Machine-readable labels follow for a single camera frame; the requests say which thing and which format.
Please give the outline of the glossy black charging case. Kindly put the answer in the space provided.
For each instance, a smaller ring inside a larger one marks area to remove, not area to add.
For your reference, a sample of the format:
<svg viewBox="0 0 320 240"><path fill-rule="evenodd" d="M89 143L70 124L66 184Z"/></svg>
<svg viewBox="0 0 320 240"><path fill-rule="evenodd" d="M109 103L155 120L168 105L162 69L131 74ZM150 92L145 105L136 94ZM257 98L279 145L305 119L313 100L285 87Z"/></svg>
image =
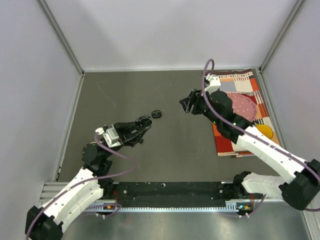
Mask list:
<svg viewBox="0 0 320 240"><path fill-rule="evenodd" d="M159 119L162 117L162 112L160 110L154 110L151 112L151 117L153 119Z"/></svg>

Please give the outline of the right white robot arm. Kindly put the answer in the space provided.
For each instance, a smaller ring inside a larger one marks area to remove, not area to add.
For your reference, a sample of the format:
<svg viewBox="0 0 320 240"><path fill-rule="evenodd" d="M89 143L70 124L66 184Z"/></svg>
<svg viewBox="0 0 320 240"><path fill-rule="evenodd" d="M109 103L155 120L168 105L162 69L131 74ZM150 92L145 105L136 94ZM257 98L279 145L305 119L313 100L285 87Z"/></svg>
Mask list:
<svg viewBox="0 0 320 240"><path fill-rule="evenodd" d="M245 148L277 172L277 176L243 172L234 178L233 192L239 198L263 194L282 198L299 211L309 211L320 192L320 163L298 157L264 136L254 124L233 110L233 102L223 91L212 93L193 89L181 99L186 113L203 115L226 139Z"/></svg>

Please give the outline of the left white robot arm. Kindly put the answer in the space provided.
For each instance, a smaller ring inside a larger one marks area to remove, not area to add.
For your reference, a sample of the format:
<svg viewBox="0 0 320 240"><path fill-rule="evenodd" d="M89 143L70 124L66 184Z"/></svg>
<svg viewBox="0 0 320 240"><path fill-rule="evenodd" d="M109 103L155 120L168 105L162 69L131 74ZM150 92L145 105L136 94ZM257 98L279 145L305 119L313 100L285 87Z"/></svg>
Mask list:
<svg viewBox="0 0 320 240"><path fill-rule="evenodd" d="M117 122L95 130L94 141L82 149L83 167L63 189L40 207L33 206L26 216L27 240L60 240L70 224L100 198L109 198L114 191L113 179L132 172L136 162L119 153L123 147L143 143L151 128L150 116L131 122ZM123 172L109 174L110 156L115 155L133 163Z"/></svg>

